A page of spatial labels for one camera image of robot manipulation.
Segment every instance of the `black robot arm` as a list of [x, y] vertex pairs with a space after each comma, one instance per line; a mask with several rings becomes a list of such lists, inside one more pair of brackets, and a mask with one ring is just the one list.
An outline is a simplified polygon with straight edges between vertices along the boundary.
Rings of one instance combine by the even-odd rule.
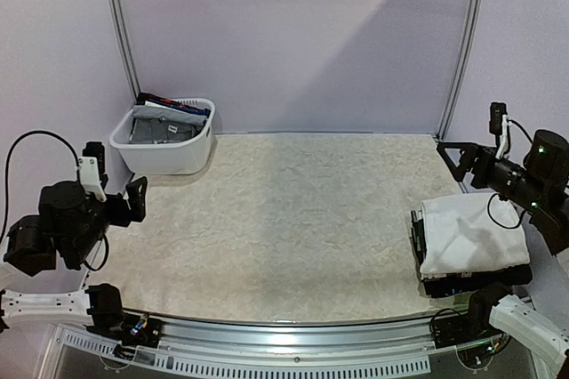
[[[498, 119], [506, 115], [506, 105], [491, 106], [491, 133], [496, 135]], [[458, 163], [451, 151], [459, 151]], [[490, 188], [509, 199], [531, 215], [530, 223], [542, 234], [552, 254], [569, 247], [569, 200], [565, 188], [569, 181], [569, 142], [548, 130], [535, 132], [532, 147], [523, 166], [499, 154], [498, 147], [475, 143], [440, 142], [437, 151], [449, 167], [456, 181], [463, 181], [467, 173], [473, 177], [475, 189]]]
[[39, 214], [22, 217], [7, 233], [4, 261], [29, 276], [54, 270], [59, 253], [70, 270], [80, 270], [110, 225], [127, 227], [146, 216], [148, 181], [139, 178], [122, 194], [106, 194], [104, 147], [89, 142], [78, 159], [77, 181], [60, 181], [42, 188]]

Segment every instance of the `aluminum frame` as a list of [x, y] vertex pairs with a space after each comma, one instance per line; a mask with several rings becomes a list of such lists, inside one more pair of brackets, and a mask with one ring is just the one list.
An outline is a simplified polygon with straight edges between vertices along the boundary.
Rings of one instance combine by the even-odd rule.
[[461, 38], [461, 53], [456, 65], [456, 70], [454, 71], [451, 91], [447, 98], [443, 115], [438, 123], [437, 133], [435, 136], [436, 139], [440, 141], [445, 140], [451, 126], [451, 122], [453, 121], [454, 110], [456, 109], [456, 104], [462, 87], [462, 81], [464, 80], [464, 75], [466, 74], [466, 68], [469, 62], [469, 55], [470, 50], [472, 49], [481, 1], [482, 0], [469, 0], [469, 9], [467, 11], [467, 17], [464, 22], [464, 31]]
[[[132, 365], [195, 378], [410, 377], [429, 373], [429, 356], [455, 351], [454, 347], [435, 348], [430, 316], [343, 326], [253, 326], [159, 318], [165, 322], [159, 347], [139, 347]], [[53, 379], [65, 345], [100, 356], [110, 369], [128, 368], [128, 362], [112, 356], [115, 341], [79, 326], [60, 325], [53, 332], [38, 378]], [[532, 357], [532, 363], [537, 377], [550, 379], [540, 359]]]
[[121, 0], [108, 0], [108, 3], [110, 5], [111, 17], [116, 32], [116, 41], [118, 42], [118, 50], [121, 53], [126, 79], [132, 97], [136, 100], [136, 96], [140, 93], [140, 82], [134, 66], [131, 43], [126, 32], [126, 25], [124, 24], [123, 6]]

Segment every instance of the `wire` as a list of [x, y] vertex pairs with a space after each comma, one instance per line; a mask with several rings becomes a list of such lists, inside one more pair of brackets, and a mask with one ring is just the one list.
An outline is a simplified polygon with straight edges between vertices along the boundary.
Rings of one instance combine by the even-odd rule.
[[69, 148], [69, 150], [73, 154], [73, 158], [75, 159], [77, 180], [79, 181], [79, 157], [77, 156], [77, 153], [75, 152], [75, 150], [73, 149], [73, 147], [71, 146], [71, 144], [68, 141], [63, 139], [58, 134], [53, 133], [53, 132], [48, 132], [47, 130], [32, 130], [31, 132], [27, 132], [27, 133], [22, 134], [18, 139], [16, 139], [14, 141], [14, 143], [12, 144], [10, 149], [8, 150], [8, 157], [6, 157], [6, 164], [4, 166], [4, 223], [2, 225], [2, 232], [0, 232], [0, 244], [2, 244], [2, 241], [4, 240], [4, 233], [6, 232], [6, 227], [8, 225], [8, 212], [9, 212], [9, 204], [10, 204], [9, 190], [8, 190], [8, 177], [9, 177], [9, 172], [10, 172], [10, 159], [12, 159], [12, 153], [13, 153], [14, 149], [16, 148], [16, 146], [18, 145], [18, 143], [20, 143], [21, 141], [23, 141], [24, 139], [26, 139], [29, 136], [33, 136], [34, 134], [43, 134], [45, 136], [53, 137], [54, 139], [57, 139], [58, 141], [60, 141], [61, 143], [63, 143], [65, 146], [67, 146]]
[[[486, 346], [487, 343], [482, 343], [479, 344], [473, 348], [479, 348], [481, 346]], [[463, 350], [463, 349], [458, 349], [455, 351], [456, 354], [456, 358], [459, 360], [459, 362], [462, 364], [462, 366], [464, 368], [466, 368], [467, 370], [474, 372], [474, 374], [476, 374], [479, 371], [482, 370], [488, 370], [488, 367], [492, 364], [493, 362], [493, 357], [490, 355], [483, 355], [483, 356], [478, 356], [475, 357], [474, 360], [477, 362], [477, 364], [475, 366], [472, 366], [471, 364], [469, 364], [469, 361], [472, 362], [472, 359], [468, 359], [468, 350]]]
[[509, 130], [508, 130], [508, 150], [506, 152], [504, 152], [504, 155], [509, 154], [509, 152], [512, 150], [512, 135], [510, 134]]
[[511, 342], [512, 338], [510, 335], [505, 335], [506, 337], [504, 337], [503, 339], [500, 339], [498, 341], [498, 350], [493, 351], [491, 357], [493, 357], [494, 355], [498, 355], [500, 352], [504, 351], [506, 349], [506, 347], [509, 345], [509, 343]]
[[[101, 347], [102, 342], [103, 342], [103, 338], [101, 337], [100, 340], [99, 340], [99, 347]], [[99, 351], [99, 354], [98, 354], [98, 355], [99, 355], [99, 361], [102, 363], [102, 365], [105, 367], [105, 369], [112, 369], [112, 370], [115, 370], [117, 373], [119, 373], [121, 370], [125, 370], [126, 368], [128, 368], [128, 367], [130, 367], [130, 366], [132, 365], [134, 359], [136, 358], [136, 355], [138, 354], [139, 348], [140, 348], [140, 347], [139, 347], [138, 345], [136, 345], [136, 347], [134, 347], [134, 354], [132, 355], [132, 358], [131, 358], [130, 360], [129, 360], [129, 359], [126, 359], [126, 361], [130, 361], [128, 364], [121, 363], [119, 360], [116, 360], [116, 359], [111, 359], [111, 358], [109, 357], [109, 355], [106, 356], [106, 357], [108, 357], [109, 360], [116, 362], [116, 363], [119, 365], [119, 367], [113, 367], [113, 366], [110, 366], [109, 364], [107, 364], [107, 363], [103, 360], [103, 357], [101, 356], [101, 352], [100, 352], [100, 351]]]
[[524, 129], [523, 125], [519, 124], [515, 119], [510, 119], [509, 122], [519, 128], [524, 134], [525, 138], [530, 141], [530, 143], [533, 143], [532, 136], [530, 136], [530, 134]]
[[98, 268], [93, 268], [93, 266], [87, 263], [86, 260], [83, 261], [83, 265], [85, 265], [85, 268], [87, 268], [90, 272], [97, 272], [99, 270], [102, 270], [103, 266], [107, 264], [109, 250], [108, 250], [108, 238], [105, 234], [103, 234], [103, 243], [105, 243], [105, 256], [103, 257], [103, 262], [100, 263]]
[[496, 221], [493, 216], [492, 213], [490, 213], [490, 204], [492, 203], [492, 201], [498, 197], [500, 194], [498, 192], [496, 192], [495, 194], [493, 194], [490, 199], [488, 199], [488, 204], [486, 205], [486, 212], [488, 213], [488, 217], [490, 218], [490, 220], [492, 222], [494, 222], [496, 225], [500, 226], [501, 228], [505, 229], [505, 230], [516, 230], [517, 228], [519, 228], [520, 226], [522, 226], [522, 221], [524, 220], [524, 216], [527, 213], [526, 210], [524, 210], [520, 215], [519, 215], [519, 222], [514, 225], [514, 226], [505, 226], [502, 225], [501, 223], [499, 223], [498, 221]]
[[453, 312], [456, 315], [456, 317], [458, 317], [461, 321], [464, 320], [464, 316], [461, 313], [459, 313], [457, 310], [454, 310], [453, 308], [443, 308], [442, 310], [438, 311], [435, 315], [433, 315], [430, 318], [429, 331], [432, 335], [435, 333], [434, 329], [435, 320], [437, 319], [437, 317], [440, 317], [440, 315], [444, 314], [445, 312]]

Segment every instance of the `black mount bracket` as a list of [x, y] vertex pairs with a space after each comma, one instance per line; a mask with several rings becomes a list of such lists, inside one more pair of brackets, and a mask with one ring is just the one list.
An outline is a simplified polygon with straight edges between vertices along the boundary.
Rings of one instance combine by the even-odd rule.
[[[456, 181], [463, 181], [466, 174], [472, 170], [477, 158], [480, 145], [470, 142], [448, 142], [441, 141], [437, 145], [437, 152], [445, 161], [446, 166], [450, 170]], [[449, 156], [448, 150], [457, 149], [460, 152], [458, 165]]]
[[5, 290], [0, 291], [0, 333], [7, 330], [9, 327], [4, 323], [4, 310], [2, 309], [2, 296], [6, 293]]
[[470, 296], [469, 311], [466, 315], [453, 315], [431, 321], [435, 346], [439, 349], [501, 335], [500, 330], [490, 326], [490, 312], [500, 299], [508, 294], [512, 292], [503, 284], [491, 284]]
[[[85, 292], [91, 303], [87, 314], [93, 320], [93, 326], [87, 327], [88, 332], [118, 340], [121, 346], [158, 347], [163, 321], [153, 319], [148, 314], [138, 316], [124, 312], [120, 292], [110, 284], [90, 286]], [[142, 317], [145, 318], [144, 326], [140, 327]]]

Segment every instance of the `white towel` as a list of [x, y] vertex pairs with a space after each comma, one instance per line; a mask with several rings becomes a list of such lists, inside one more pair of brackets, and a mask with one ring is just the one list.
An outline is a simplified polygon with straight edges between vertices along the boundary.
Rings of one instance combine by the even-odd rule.
[[[488, 217], [486, 205], [491, 195], [460, 194], [423, 201], [427, 256], [420, 272], [424, 278], [491, 272], [530, 262], [522, 228], [505, 230]], [[514, 206], [497, 197], [491, 213], [505, 226], [519, 221]]]

